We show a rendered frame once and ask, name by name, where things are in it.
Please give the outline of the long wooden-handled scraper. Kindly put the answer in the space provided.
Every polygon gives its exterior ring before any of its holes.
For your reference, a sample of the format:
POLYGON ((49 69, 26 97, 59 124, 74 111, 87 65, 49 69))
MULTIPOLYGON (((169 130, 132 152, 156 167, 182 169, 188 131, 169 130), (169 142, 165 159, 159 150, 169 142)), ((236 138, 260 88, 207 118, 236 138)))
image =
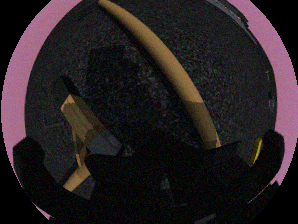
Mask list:
POLYGON ((196 125, 206 149, 221 147, 212 117, 210 117, 208 109, 206 109, 206 105, 202 101, 200 92, 194 87, 193 80, 190 79, 180 61, 176 59, 176 56, 173 56, 173 53, 169 51, 164 41, 161 41, 160 37, 157 37, 153 31, 150 31, 140 19, 136 19, 136 16, 130 15, 129 11, 125 11, 124 8, 112 2, 116 2, 116 0, 96 0, 96 2, 82 7, 82 10, 76 12, 76 16, 78 19, 85 18, 85 15, 102 7, 109 11, 109 14, 112 14, 114 18, 120 20, 122 26, 128 28, 129 32, 132 32, 134 37, 140 41, 142 47, 160 65, 162 73, 169 80, 170 85, 173 85, 174 91, 177 92, 185 108, 188 109, 189 115, 194 121, 193 124, 196 125))

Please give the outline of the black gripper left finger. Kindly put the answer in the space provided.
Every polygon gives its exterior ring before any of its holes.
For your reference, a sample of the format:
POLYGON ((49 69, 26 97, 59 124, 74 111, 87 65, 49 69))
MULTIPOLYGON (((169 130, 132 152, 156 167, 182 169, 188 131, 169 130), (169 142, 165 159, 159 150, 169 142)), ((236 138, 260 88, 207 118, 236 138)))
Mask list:
POLYGON ((153 201, 161 190, 165 157, 161 156, 161 140, 158 129, 153 129, 140 151, 130 157, 98 155, 85 157, 85 165, 94 181, 112 181, 120 184, 153 186, 153 201))

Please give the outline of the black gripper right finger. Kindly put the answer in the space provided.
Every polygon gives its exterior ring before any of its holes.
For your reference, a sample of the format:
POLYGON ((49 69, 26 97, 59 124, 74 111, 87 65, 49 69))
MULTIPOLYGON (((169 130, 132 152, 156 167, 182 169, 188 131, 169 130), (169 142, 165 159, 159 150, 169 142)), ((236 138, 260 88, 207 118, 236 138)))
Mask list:
POLYGON ((172 189, 174 205, 188 204, 186 197, 192 192, 198 180, 204 175, 206 168, 223 163, 242 151, 242 141, 212 149, 194 148, 182 143, 164 129, 158 128, 161 140, 161 156, 165 157, 165 172, 172 189))

